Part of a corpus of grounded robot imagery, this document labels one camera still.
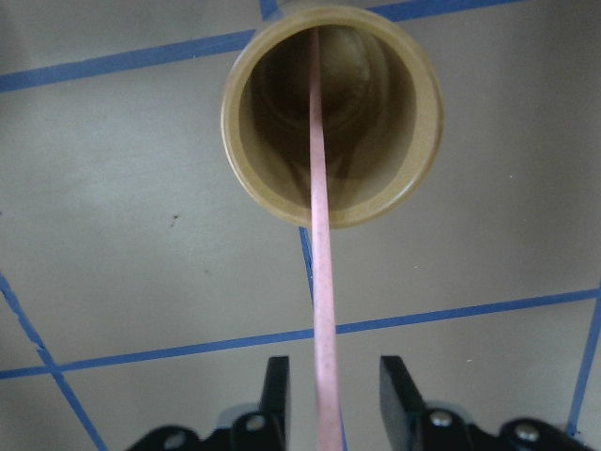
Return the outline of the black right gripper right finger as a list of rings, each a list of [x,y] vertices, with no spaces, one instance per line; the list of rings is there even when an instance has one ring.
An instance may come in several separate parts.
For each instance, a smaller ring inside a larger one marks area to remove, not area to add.
[[[400,356],[379,361],[379,408],[392,450],[420,450],[424,399]]]

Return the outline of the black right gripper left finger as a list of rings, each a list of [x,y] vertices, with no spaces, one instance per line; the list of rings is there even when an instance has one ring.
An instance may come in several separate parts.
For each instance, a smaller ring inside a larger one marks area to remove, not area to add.
[[[288,356],[270,357],[263,382],[259,411],[266,419],[269,450],[286,450],[290,395]]]

